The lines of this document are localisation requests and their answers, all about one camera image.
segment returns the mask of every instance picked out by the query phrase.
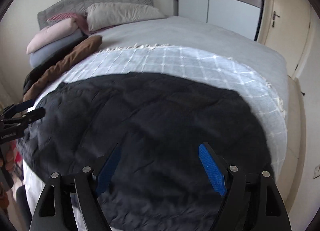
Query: wall outlet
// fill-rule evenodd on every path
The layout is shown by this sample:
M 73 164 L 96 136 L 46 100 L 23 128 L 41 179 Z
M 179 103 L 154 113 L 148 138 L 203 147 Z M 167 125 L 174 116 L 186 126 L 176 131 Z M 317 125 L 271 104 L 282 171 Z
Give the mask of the wall outlet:
M 315 175 L 313 176 L 313 178 L 315 179 L 319 176 L 320 176 L 320 165 L 315 168 Z

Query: person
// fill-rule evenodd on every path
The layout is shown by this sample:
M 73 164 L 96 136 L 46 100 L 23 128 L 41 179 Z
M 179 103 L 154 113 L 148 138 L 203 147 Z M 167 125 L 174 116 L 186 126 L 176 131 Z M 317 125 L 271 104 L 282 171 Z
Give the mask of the person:
M 15 168 L 15 162 L 14 162 L 14 147 L 15 147 L 15 142 L 10 143 L 10 149 L 7 152 L 5 156 L 5 169 L 9 172 L 12 173 Z M 4 162 L 0 158 L 0 168 L 3 166 Z M 3 183 L 0 183 L 0 208 L 4 211 L 4 213 L 8 216 L 8 211 L 7 208 L 9 206 L 9 200 L 8 200 L 8 195 L 4 191 Z

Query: screw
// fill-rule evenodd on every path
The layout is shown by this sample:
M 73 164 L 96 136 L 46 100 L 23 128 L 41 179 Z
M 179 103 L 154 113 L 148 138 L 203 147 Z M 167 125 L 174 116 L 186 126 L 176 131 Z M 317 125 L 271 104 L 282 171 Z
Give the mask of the screw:
M 230 166 L 229 168 L 231 171 L 233 172 L 237 172 L 238 171 L 238 167 L 237 166 Z
M 88 173 L 91 170 L 91 167 L 87 166 L 82 169 L 84 173 Z
M 266 178 L 270 177 L 270 173 L 268 171 L 265 171 L 265 170 L 262 171 L 262 175 L 265 176 Z
M 51 174 L 51 177 L 52 178 L 57 178 L 59 176 L 59 173 L 58 172 L 53 172 L 52 174 Z

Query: beige door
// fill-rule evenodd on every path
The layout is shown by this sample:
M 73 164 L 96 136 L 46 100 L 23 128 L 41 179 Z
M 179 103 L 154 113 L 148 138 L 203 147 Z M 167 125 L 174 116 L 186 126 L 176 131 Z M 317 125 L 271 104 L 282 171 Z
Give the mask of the beige door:
M 272 18 L 265 45 L 287 61 L 292 76 L 300 61 L 310 24 L 308 0 L 273 0 Z

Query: blue gripper pad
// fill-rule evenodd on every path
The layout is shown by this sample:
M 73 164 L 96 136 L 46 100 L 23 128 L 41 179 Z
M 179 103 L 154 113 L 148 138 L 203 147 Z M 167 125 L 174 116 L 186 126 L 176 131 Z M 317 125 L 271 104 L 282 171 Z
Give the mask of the blue gripper pad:
M 99 197 L 108 188 L 121 158 L 121 146 L 117 145 L 97 176 L 95 194 Z
M 220 193 L 221 197 L 224 197 L 227 192 L 224 182 L 224 175 L 220 172 L 217 164 L 211 157 L 209 151 L 204 146 L 204 144 L 200 144 L 199 146 L 199 158 L 201 160 L 205 172 L 209 177 L 214 191 Z

